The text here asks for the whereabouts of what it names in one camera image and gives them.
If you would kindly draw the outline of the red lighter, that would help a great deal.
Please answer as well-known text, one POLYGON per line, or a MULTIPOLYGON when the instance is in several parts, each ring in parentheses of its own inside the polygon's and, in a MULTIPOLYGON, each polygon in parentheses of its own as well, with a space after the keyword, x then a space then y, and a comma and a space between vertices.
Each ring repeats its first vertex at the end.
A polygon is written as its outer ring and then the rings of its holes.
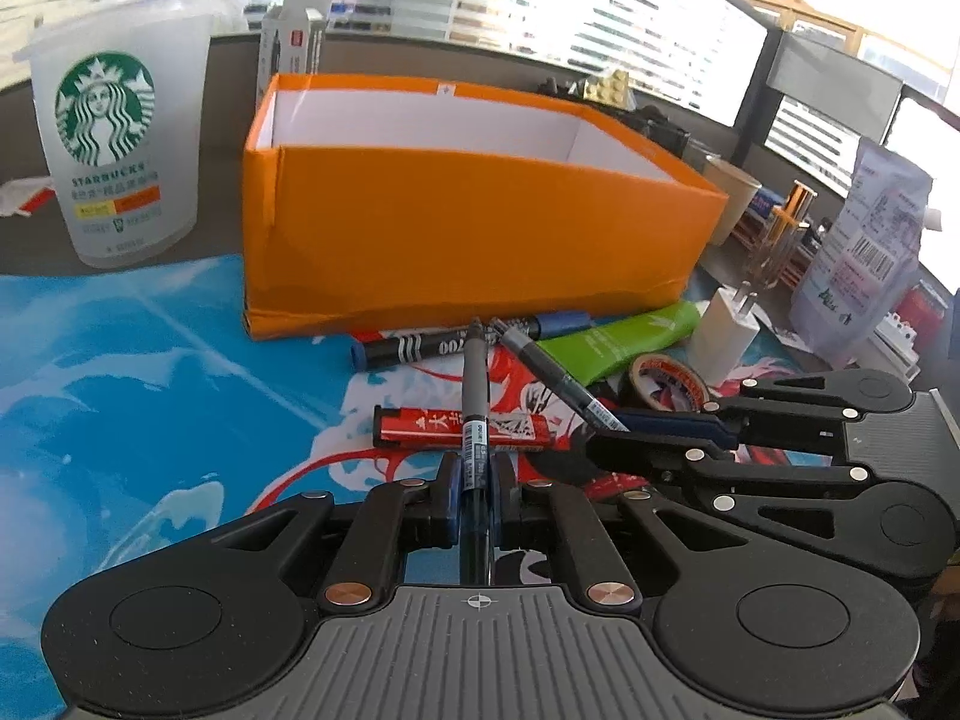
MULTIPOLYGON (((459 447, 462 415, 455 410, 386 408, 373 413, 373 444, 381 449, 443 450, 459 447)), ((540 415, 521 411, 488 418, 488 444, 512 450, 545 450, 555 434, 540 415)))

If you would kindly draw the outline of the grey marker pen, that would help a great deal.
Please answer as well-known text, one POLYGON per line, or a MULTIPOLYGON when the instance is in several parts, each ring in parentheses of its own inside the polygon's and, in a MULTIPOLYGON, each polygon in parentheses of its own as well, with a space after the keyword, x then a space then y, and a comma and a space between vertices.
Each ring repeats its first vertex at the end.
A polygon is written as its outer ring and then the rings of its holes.
POLYGON ((464 341, 462 371, 462 493, 460 493, 460 580, 487 585, 491 575, 488 536, 488 369, 487 332, 473 319, 464 341))

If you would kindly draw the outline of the white USB charger plug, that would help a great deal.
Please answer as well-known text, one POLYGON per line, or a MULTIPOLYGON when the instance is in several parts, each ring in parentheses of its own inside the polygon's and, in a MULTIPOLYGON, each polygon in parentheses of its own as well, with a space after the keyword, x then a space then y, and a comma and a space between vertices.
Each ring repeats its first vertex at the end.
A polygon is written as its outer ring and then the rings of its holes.
POLYGON ((686 344, 686 362, 709 387, 719 387, 760 331, 754 314, 757 291, 750 281, 716 289, 686 344))

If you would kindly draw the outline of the black electrical tape roll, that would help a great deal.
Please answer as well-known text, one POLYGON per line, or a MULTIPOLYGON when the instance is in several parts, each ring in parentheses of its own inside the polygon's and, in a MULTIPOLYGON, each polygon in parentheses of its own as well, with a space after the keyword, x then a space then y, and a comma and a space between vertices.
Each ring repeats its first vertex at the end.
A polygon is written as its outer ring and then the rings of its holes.
POLYGON ((620 401, 669 413, 698 413, 711 400, 706 383, 697 372, 662 353, 639 355, 626 369, 620 401))

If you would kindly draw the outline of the green tube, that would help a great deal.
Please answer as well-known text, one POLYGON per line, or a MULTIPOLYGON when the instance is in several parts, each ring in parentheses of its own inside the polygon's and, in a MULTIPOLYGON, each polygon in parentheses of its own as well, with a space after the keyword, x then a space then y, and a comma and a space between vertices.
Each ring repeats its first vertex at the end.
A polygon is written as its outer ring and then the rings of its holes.
POLYGON ((638 356, 659 353, 685 340, 700 319, 694 302, 679 301, 564 337, 542 340, 539 346, 574 380, 590 385, 623 372, 638 356))

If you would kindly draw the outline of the white printed foil pouch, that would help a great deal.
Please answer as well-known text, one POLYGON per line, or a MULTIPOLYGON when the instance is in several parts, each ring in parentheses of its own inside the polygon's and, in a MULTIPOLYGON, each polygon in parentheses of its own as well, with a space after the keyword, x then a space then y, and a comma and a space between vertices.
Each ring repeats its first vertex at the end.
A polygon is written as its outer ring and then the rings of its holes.
POLYGON ((918 271, 932 179, 864 138, 853 183, 793 294, 789 322, 814 355, 843 369, 918 271))

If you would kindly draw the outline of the brown paper cup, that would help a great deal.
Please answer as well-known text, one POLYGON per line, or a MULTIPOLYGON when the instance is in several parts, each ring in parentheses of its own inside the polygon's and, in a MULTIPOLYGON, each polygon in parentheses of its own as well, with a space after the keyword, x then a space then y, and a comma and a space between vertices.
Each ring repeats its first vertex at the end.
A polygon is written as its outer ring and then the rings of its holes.
POLYGON ((740 216, 747 210, 761 184, 747 172, 723 160, 717 154, 708 154, 703 166, 703 177, 726 193, 727 202, 711 234, 709 243, 715 247, 724 244, 740 216))

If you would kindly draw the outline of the colourful AGON desk mat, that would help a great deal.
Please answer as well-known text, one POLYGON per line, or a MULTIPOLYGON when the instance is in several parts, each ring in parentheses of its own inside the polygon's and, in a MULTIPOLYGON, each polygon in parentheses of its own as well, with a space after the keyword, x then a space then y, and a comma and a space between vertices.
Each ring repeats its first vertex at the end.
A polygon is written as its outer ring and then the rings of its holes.
POLYGON ((93 572, 288 494, 431 476, 376 406, 452 410, 459 358, 361 374, 352 340, 257 343, 235 257, 2 283, 2 712, 50 718, 39 631, 93 572))

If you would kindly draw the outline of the orange cardboard box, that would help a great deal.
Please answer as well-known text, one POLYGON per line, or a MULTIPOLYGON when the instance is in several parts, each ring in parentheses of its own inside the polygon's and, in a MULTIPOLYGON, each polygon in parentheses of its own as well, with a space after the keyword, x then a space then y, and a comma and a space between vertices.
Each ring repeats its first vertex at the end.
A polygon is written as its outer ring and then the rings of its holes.
POLYGON ((280 75, 242 156, 257 340, 672 304, 726 195, 582 104, 472 83, 280 75))

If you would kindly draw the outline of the black mesh desk organizer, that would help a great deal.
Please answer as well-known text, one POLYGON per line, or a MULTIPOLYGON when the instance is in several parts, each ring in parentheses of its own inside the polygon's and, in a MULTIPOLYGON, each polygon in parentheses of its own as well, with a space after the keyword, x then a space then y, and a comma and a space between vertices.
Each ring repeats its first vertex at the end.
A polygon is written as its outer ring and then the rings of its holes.
POLYGON ((590 109, 602 112, 602 114, 612 117, 619 121, 625 127, 631 128, 633 132, 639 133, 651 140, 652 143, 659 145, 670 154, 677 158, 683 156, 690 133, 685 128, 667 119, 658 106, 647 104, 646 106, 626 107, 617 106, 610 101, 602 101, 597 94, 592 98, 587 96, 587 80, 579 82, 560 83, 553 76, 549 76, 544 82, 537 86, 537 93, 548 96, 549 98, 563 99, 568 103, 584 104, 590 109))

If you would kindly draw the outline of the yellow pill blister pack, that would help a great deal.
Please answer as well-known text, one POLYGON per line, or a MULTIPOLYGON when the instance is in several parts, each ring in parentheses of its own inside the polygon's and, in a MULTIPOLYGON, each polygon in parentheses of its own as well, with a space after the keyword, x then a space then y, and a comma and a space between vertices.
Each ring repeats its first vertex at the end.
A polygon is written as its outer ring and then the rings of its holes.
POLYGON ((636 109, 626 70, 613 70, 607 76, 589 76, 584 82, 583 98, 620 110, 636 109))

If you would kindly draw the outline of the white marker pen box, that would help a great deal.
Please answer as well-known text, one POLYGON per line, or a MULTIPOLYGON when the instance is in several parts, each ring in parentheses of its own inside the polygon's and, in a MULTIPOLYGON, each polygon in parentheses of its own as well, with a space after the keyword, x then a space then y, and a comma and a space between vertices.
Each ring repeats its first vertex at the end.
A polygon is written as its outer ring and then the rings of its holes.
POLYGON ((275 75, 313 75, 319 71, 322 39, 332 0, 283 0, 267 10, 260 23, 256 104, 275 75))

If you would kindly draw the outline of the white paper slip red print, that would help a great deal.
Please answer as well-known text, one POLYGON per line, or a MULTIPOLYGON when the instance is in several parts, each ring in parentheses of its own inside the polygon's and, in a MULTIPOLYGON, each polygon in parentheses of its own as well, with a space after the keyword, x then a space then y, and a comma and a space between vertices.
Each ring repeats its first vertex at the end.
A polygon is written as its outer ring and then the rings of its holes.
POLYGON ((55 197, 50 177, 11 179, 0 185, 0 216, 29 216, 55 197))

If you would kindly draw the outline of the frosted Starbucks plastic cup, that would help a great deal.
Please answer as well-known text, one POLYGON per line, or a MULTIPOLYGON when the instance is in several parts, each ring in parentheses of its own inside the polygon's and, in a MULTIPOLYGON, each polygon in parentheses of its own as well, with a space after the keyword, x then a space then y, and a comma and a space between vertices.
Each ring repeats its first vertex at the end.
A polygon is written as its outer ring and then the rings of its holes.
POLYGON ((213 0, 130 0, 34 31, 47 171, 78 259, 143 262, 194 229, 213 0))

